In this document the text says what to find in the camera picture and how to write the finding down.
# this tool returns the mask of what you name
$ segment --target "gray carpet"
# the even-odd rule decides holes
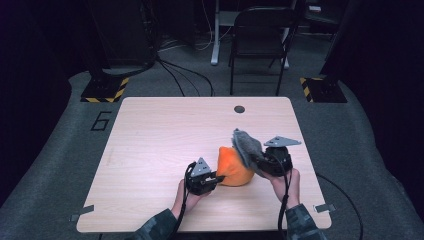
[[[229,42],[221,45],[220,63],[210,65],[212,46],[203,51],[189,47],[159,53],[164,60],[207,76],[216,96],[228,96]],[[280,95],[291,99],[312,163],[317,172],[335,182],[352,199],[363,221],[363,239],[423,239],[424,225],[402,185],[385,169],[375,148],[368,119],[354,94],[342,83],[348,103],[308,103],[300,77],[319,77],[329,47],[324,37],[297,35],[289,53]],[[236,62],[234,96],[273,96],[277,64],[268,61]],[[184,72],[201,96],[208,96],[208,84]],[[266,73],[268,76],[255,75]],[[186,96],[197,96],[195,88],[175,73]],[[122,101],[82,103],[80,94],[88,73],[69,81],[72,96],[55,131],[32,167],[0,210],[0,239],[98,239],[81,234],[69,216],[83,206],[113,122]],[[181,96],[177,84],[161,65],[130,78],[123,97]],[[105,131],[90,131],[97,115],[109,118]],[[319,182],[327,203],[334,204],[329,239],[358,239],[359,220],[347,198],[326,180]],[[108,233],[102,239],[123,239],[127,233]],[[273,233],[216,233],[180,235],[179,239],[272,239]]]

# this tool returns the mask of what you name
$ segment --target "human arm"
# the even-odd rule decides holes
[[[284,177],[274,177],[263,172],[271,182],[275,195],[281,202],[286,190]],[[300,173],[293,168],[287,173],[289,181],[288,200],[286,205],[287,239],[325,240],[324,233],[318,229],[308,210],[300,203]]]
[[[205,193],[197,196],[191,193],[187,196],[185,212],[191,211],[197,203],[210,194]],[[180,216],[181,207],[184,198],[184,180],[178,184],[178,190],[175,197],[174,205],[171,209],[165,209],[156,214],[143,224],[130,238],[127,240],[166,240],[174,232],[177,219]]]

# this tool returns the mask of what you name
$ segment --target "orange object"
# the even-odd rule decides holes
[[[222,185],[237,187],[252,180],[255,172],[246,168],[237,150],[233,147],[220,147],[218,156],[218,169],[216,176],[225,176]]]

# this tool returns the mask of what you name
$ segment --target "dark curtain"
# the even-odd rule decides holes
[[[322,73],[361,102],[386,168],[424,219],[422,1],[351,0]]]
[[[0,204],[38,156],[71,94],[67,71],[37,21],[48,16],[46,4],[32,12],[22,0],[0,3]]]

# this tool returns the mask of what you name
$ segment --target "small round object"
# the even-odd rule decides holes
[[[245,110],[246,109],[243,106],[240,106],[240,105],[234,107],[234,111],[236,113],[244,113]]]

